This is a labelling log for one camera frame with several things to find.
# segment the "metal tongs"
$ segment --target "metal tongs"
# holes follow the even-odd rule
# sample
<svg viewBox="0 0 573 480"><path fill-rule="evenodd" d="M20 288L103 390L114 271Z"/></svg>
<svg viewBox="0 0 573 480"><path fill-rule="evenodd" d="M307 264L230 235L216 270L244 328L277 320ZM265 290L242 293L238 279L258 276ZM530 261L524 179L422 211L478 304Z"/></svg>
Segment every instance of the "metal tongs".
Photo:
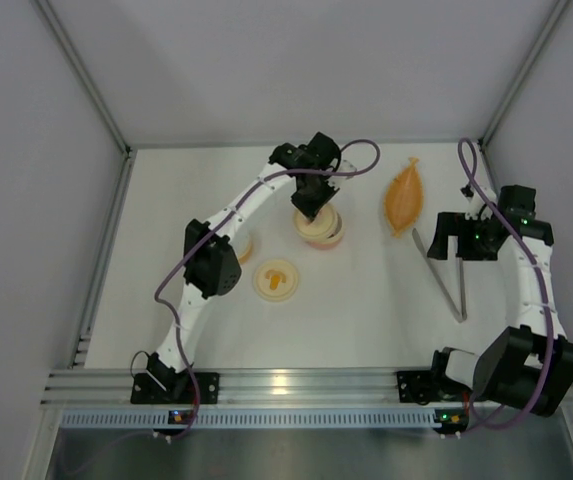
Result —
<svg viewBox="0 0 573 480"><path fill-rule="evenodd" d="M428 265L428 268L433 274L437 285L439 285L439 289L442 291L442 295L444 295L446 303L448 303L451 312L455 316L455 320L457 320L459 323L462 323L468 318L468 313L466 312L466 288L464 284L464 261L461 258L457 258L456 260L457 269L459 271L459 301L461 305L461 308L457 308L453 297L450 296L450 293L448 293L448 290L446 289L446 285L444 285L444 281L439 276L435 265L433 265L433 262L431 262L430 258L426 256L426 248L424 248L422 237L419 235L419 232L416 228L413 228L413 241L415 242L417 250L419 250L419 253L421 253L422 258L426 262L426 265Z"/></svg>

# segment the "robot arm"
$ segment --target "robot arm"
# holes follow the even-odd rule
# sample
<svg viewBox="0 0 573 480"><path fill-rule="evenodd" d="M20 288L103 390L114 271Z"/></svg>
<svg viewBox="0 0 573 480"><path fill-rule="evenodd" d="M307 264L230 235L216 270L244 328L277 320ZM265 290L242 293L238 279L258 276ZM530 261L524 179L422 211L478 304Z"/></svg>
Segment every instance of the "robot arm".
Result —
<svg viewBox="0 0 573 480"><path fill-rule="evenodd" d="M544 304L535 267L519 243L497 218L484 214L484 206L480 206L474 196L470 196L467 212L440 213L428 256L445 259L448 236L456 236L458 257L499 262L510 326L479 356L449 348L436 352L433 374L437 383L448 385L454 382L455 389L468 388L477 398L524 408L541 372L540 362L549 334L544 307L548 307L553 323L554 354L547 381L532 413L549 416L573 383L573 344L565 339L553 299L550 272L552 228L550 224L535 219L534 189L518 185L504 187L497 207L537 259L548 301Z"/></svg>
<svg viewBox="0 0 573 480"><path fill-rule="evenodd" d="M342 176L301 173L332 168ZM303 215L315 218L321 208L351 178L355 167L341 158L335 142L317 133L307 144L284 144L275 149L255 181L230 204L205 222L192 220L186 228L184 255L206 235L210 239L186 261L182 298L178 308L180 325L173 323L164 341L150 355L146 374L134 387L133 403L176 403L187 384L186 365L178 348L177 329L189 362L195 358L199 337L208 322L214 297L230 292L241 277L235 251L242 251L250 230L279 202L291 201ZM221 225L215 232L211 226Z"/></svg>

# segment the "white table surface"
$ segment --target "white table surface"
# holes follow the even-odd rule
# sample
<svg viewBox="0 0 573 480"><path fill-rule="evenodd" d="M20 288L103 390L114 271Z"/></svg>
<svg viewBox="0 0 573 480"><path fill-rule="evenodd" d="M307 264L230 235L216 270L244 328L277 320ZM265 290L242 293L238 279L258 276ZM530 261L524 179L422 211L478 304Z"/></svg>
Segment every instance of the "white table surface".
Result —
<svg viewBox="0 0 573 480"><path fill-rule="evenodd" d="M137 350L154 351L171 324L153 301L157 285L180 260L184 228L223 208L248 185L273 147L140 150L104 285L86 368L127 368ZM358 167L368 146L346 152ZM370 174L347 182L332 203L347 230L330 251L306 245L285 201L253 233L255 250L237 287L219 298L200 339L199 368L406 367L430 364L445 346L481 353L506 327L505 295L496 262L467 263L468 320L458 324L415 248L410 231L393 238L382 200L392 179L418 157L424 209L417 222L426 248L437 213L463 211L466 178L455 144L382 145ZM480 162L478 181L488 185ZM253 290L255 268L281 257L300 284L271 304ZM437 263L458 303L454 256ZM181 273L165 297L179 302ZM138 359L136 365L143 363Z"/></svg>

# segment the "orange object on plate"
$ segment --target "orange object on plate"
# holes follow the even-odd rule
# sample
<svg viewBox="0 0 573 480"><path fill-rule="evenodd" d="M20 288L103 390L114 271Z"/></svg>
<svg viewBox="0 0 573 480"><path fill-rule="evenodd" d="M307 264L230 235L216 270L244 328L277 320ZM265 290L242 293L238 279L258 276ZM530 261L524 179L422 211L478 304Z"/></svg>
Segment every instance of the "orange object on plate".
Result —
<svg viewBox="0 0 573 480"><path fill-rule="evenodd" d="M424 206L422 180L415 166L419 159L409 160L410 165L395 177L384 197L384 212L396 237L413 226Z"/></svg>

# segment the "metal floor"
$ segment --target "metal floor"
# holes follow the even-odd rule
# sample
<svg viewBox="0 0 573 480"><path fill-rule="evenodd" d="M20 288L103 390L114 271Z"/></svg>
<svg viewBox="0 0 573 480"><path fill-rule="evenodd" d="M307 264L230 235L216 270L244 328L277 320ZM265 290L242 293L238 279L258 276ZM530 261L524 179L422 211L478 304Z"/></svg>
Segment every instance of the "metal floor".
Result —
<svg viewBox="0 0 573 480"><path fill-rule="evenodd" d="M172 445L130 438L67 476L124 431L61 430L49 479L547 480L573 479L561 415L530 416L507 432L440 440L418 430L199 430Z"/></svg>

